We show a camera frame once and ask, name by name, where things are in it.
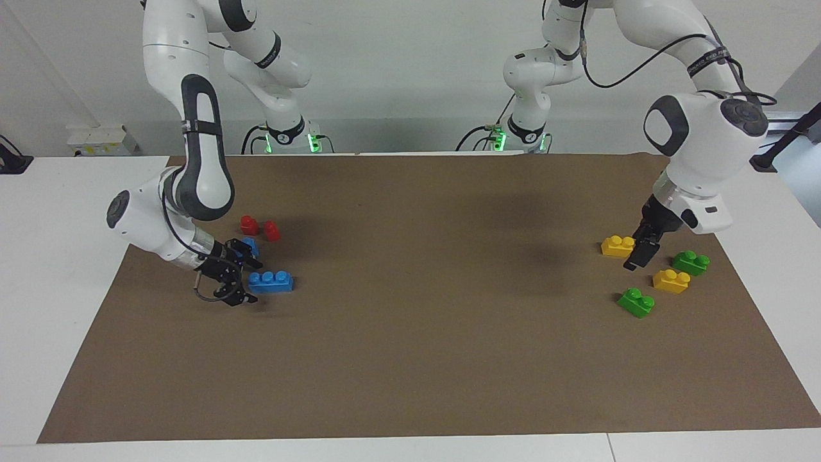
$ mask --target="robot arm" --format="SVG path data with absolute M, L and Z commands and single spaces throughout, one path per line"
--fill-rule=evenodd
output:
M 202 299 L 232 306 L 256 302 L 242 284 L 245 266 L 262 266 L 250 247 L 236 240 L 220 243 L 193 222 L 221 218 L 234 200 L 209 81 L 208 32 L 233 36 L 253 30 L 256 7 L 252 0 L 151 0 L 144 7 L 145 74 L 181 116 L 186 163 L 118 194 L 108 208 L 108 227 L 165 261 L 197 271 L 194 289 Z M 243 46 L 253 58 L 261 47 L 268 53 L 271 43 Z M 201 275 L 219 282 L 214 298 L 200 294 Z
M 225 68 L 262 104 L 270 141 L 283 150 L 314 150 L 310 135 L 317 134 L 319 128 L 305 120 L 291 91 L 308 85 L 310 65 L 274 35 L 277 51 L 274 58 L 268 60 L 269 65 L 261 67 L 238 52 L 227 50 L 223 58 Z M 233 46 L 236 37 L 227 37 Z
M 505 62 L 505 83 L 516 95 L 513 111 L 502 123 L 508 149 L 536 150 L 544 137 L 551 107 L 550 97 L 544 89 L 584 75 L 579 53 L 581 20 L 581 8 L 551 2 L 542 25 L 547 45 L 514 54 Z
M 662 235 L 683 224 L 694 233 L 715 233 L 732 224 L 720 192 L 756 151 L 768 121 L 757 94 L 746 87 L 730 53 L 690 0 L 553 0 L 543 24 L 548 45 L 510 57 L 505 65 L 505 81 L 516 92 L 507 139 L 517 147 L 533 150 L 539 142 L 550 110 L 544 88 L 586 72 L 581 26 L 598 8 L 612 8 L 621 32 L 634 44 L 681 61 L 697 89 L 659 98 L 645 118 L 645 135 L 670 164 L 633 234 L 636 247 L 625 267 L 634 270 L 653 258 Z
M 697 91 L 664 95 L 644 120 L 648 141 L 670 163 L 642 208 L 633 233 L 635 250 L 625 262 L 646 266 L 661 237 L 683 224 L 694 233 L 716 233 L 732 225 L 721 197 L 725 182 L 749 161 L 764 139 L 768 120 L 755 92 L 731 65 L 730 53 L 690 0 L 612 0 L 621 32 L 634 44 L 665 49 L 687 66 Z M 581 46 L 583 58 L 586 44 Z

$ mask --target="toy block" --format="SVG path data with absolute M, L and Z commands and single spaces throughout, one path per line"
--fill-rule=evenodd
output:
M 640 290 L 633 288 L 628 289 L 619 298 L 618 304 L 633 316 L 641 319 L 650 314 L 650 310 L 656 305 L 656 301 L 653 300 L 653 297 L 643 297 Z
M 248 290 L 251 293 L 293 292 L 294 279 L 287 271 L 279 271 L 277 274 L 268 271 L 262 275 L 251 273 L 248 276 Z
M 265 232 L 265 237 L 272 243 L 282 239 L 279 228 L 277 228 L 277 224 L 273 221 L 266 221 L 263 226 L 263 231 Z
M 659 271 L 653 276 L 653 287 L 669 293 L 682 293 L 690 287 L 691 277 L 675 270 Z
M 251 256 L 253 258 L 259 258 L 259 247 L 257 247 L 254 238 L 242 238 L 242 242 L 248 244 L 248 247 L 251 247 Z
M 633 252 L 633 247 L 635 247 L 635 239 L 631 237 L 621 238 L 619 236 L 611 236 L 604 239 L 602 243 L 602 255 L 627 258 Z
M 240 229 L 245 236 L 256 236 L 259 234 L 259 223 L 249 215 L 245 215 L 240 218 Z
M 706 255 L 696 256 L 695 252 L 688 250 L 676 255 L 672 259 L 672 267 L 679 271 L 684 271 L 691 276 L 701 276 L 707 270 L 710 259 Z

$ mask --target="table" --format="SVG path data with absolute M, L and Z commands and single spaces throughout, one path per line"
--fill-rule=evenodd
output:
M 0 460 L 816 460 L 821 430 L 302 441 L 40 445 L 37 440 L 126 243 L 103 210 L 165 157 L 37 159 L 0 178 L 9 278 L 0 307 Z M 810 398 L 821 402 L 821 320 L 813 290 L 821 229 L 777 175 L 745 169 L 728 185 L 736 224 L 719 241 Z M 46 307 L 62 306 L 60 312 Z

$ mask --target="electrical box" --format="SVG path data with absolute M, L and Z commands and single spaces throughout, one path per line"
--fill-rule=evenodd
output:
M 139 155 L 140 147 L 126 128 L 115 127 L 70 127 L 68 146 L 71 153 L 81 155 Z

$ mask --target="cable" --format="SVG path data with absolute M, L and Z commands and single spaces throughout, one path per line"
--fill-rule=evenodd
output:
M 630 77 L 633 77 L 638 71 L 643 69 L 645 66 L 650 64 L 655 58 L 658 58 L 662 55 L 662 53 L 666 52 L 670 48 L 680 44 L 681 42 L 689 39 L 708 39 L 706 34 L 689 34 L 683 37 L 679 37 L 678 39 L 673 40 L 669 44 L 665 45 L 664 48 L 660 49 L 656 53 L 653 54 L 650 58 L 646 61 L 642 62 L 636 69 L 633 69 L 629 74 L 622 77 L 618 81 L 613 82 L 609 85 L 603 85 L 598 83 L 594 78 L 590 75 L 590 71 L 587 68 L 587 35 L 585 33 L 585 20 L 587 19 L 587 6 L 589 5 L 589 0 L 585 2 L 585 8 L 581 12 L 581 23 L 579 25 L 579 50 L 581 51 L 581 66 L 585 69 L 585 75 L 587 76 L 587 80 L 590 81 L 593 85 L 597 86 L 598 88 L 613 88 L 616 85 L 620 85 L 622 82 L 626 81 Z
M 257 136 L 256 138 L 254 138 L 254 140 L 251 142 L 251 155 L 254 154 L 254 143 L 257 141 L 265 141 L 267 143 L 268 138 L 266 138 L 265 136 Z
M 488 141 L 492 141 L 492 140 L 493 140 L 493 138 L 492 138 L 492 137 L 490 137 L 490 136 L 488 136 L 488 137 L 486 137 L 486 138 L 482 138 L 481 140 L 479 140 L 479 141 L 477 141 L 477 142 L 476 142 L 476 144 L 473 146 L 473 149 L 472 149 L 472 150 L 476 150 L 476 148 L 478 148 L 478 147 L 479 147 L 479 143 L 481 143 L 482 141 L 485 141 L 484 145 L 485 145 L 485 146 L 487 146 L 487 145 L 488 145 Z
M 727 62 L 731 62 L 732 64 L 736 65 L 736 68 L 738 69 L 738 78 L 740 78 L 741 81 L 743 82 L 744 81 L 744 67 L 741 65 L 741 63 L 738 62 L 737 60 L 735 60 L 735 58 L 727 58 Z
M 242 141 L 242 150 L 240 151 L 240 155 L 245 155 L 245 148 L 248 147 L 248 140 L 251 139 L 251 135 L 254 134 L 257 130 L 264 130 L 264 125 L 257 125 L 251 128 L 248 133 L 245 134 L 245 139 Z
M 548 149 L 544 151 L 545 154 L 550 154 L 550 148 L 553 147 L 553 134 L 552 133 L 545 133 L 545 136 L 550 136 L 550 144 L 548 144 Z
M 513 99 L 515 97 L 516 97 L 516 93 L 514 92 L 513 95 L 511 95 L 511 98 L 507 101 L 507 104 L 505 104 L 505 108 L 502 109 L 502 113 L 500 113 L 499 117 L 496 119 L 496 125 L 498 125 L 499 123 L 502 122 L 502 118 L 505 117 L 505 113 L 507 112 L 507 109 L 511 107 L 511 103 L 513 103 Z M 482 150 L 486 150 L 486 149 L 488 149 L 488 143 L 487 142 L 485 142 L 484 146 L 482 146 Z
M 769 99 L 769 101 L 767 101 L 766 103 L 759 101 L 759 104 L 761 104 L 762 106 L 774 106 L 778 104 L 777 99 L 773 98 L 770 95 L 767 95 L 766 93 L 759 93 L 758 91 L 737 91 L 735 93 L 730 93 L 730 96 L 754 96 L 756 98 Z
M 318 140 L 328 140 L 328 144 L 331 145 L 331 153 L 332 154 L 337 153 L 337 148 L 333 147 L 333 140 L 331 139 L 330 136 L 328 136 L 328 135 L 318 135 L 316 137 L 316 139 L 318 139 Z
M 159 200 L 163 203 L 163 218 L 165 219 L 165 225 L 168 226 L 168 230 L 171 231 L 171 234 L 174 236 L 174 238 L 177 240 L 177 242 L 179 242 L 180 245 L 182 245 L 183 247 L 185 247 L 189 251 L 193 252 L 201 260 L 217 261 L 217 262 L 220 262 L 220 263 L 225 263 L 226 265 L 233 268 L 236 271 L 236 283 L 237 283 L 237 285 L 239 285 L 240 290 L 242 292 L 245 292 L 245 286 L 242 284 L 242 269 L 236 263 L 234 263 L 233 261 L 230 261 L 230 260 L 226 260 L 225 258 L 222 258 L 221 256 L 215 256 L 215 255 L 209 255 L 207 253 L 202 253 L 202 252 L 194 249 L 192 246 L 190 246 L 190 245 L 186 244 L 185 242 L 183 242 L 182 238 L 180 238 L 180 235 L 177 234 L 177 231 L 174 229 L 174 226 L 171 224 L 171 217 L 168 216 L 168 204 L 165 201 L 165 186 L 163 186 L 163 190 L 160 193 Z M 228 300 L 230 297 L 232 297 L 234 295 L 234 292 L 227 293 L 227 294 L 223 295 L 220 298 L 208 298 L 208 297 L 205 297 L 202 293 L 200 293 L 199 285 L 197 285 L 197 287 L 194 287 L 194 294 L 197 296 L 197 298 L 199 298 L 200 300 L 202 300 L 204 302 L 217 303 L 217 302 L 224 302 L 225 300 Z
M 459 141 L 459 144 L 456 145 L 456 150 L 461 149 L 462 145 L 465 144 L 465 141 L 467 141 L 467 139 L 470 138 L 470 135 L 473 135 L 476 132 L 481 132 L 482 130 L 485 130 L 486 132 L 489 132 L 489 130 L 487 128 L 485 128 L 484 125 L 476 127 L 473 130 L 467 132 L 467 134 L 462 137 L 461 141 Z
M 8 143 L 8 145 L 9 145 L 9 146 L 11 146 L 12 148 L 14 148 L 14 150 L 15 150 L 15 151 L 17 151 L 17 154 L 19 154 L 19 155 L 22 157 L 22 155 L 23 155 L 22 151 L 20 151 L 20 148 L 18 148 L 17 146 L 15 146 L 15 145 L 14 145 L 14 143 L 12 143 L 12 142 L 11 142 L 11 140 L 9 140 L 8 138 L 6 138 L 6 137 L 5 137 L 5 136 L 3 136 L 3 135 L 0 135 L 0 138 L 2 138 L 2 140 L 3 140 L 3 141 L 5 141 L 6 143 Z

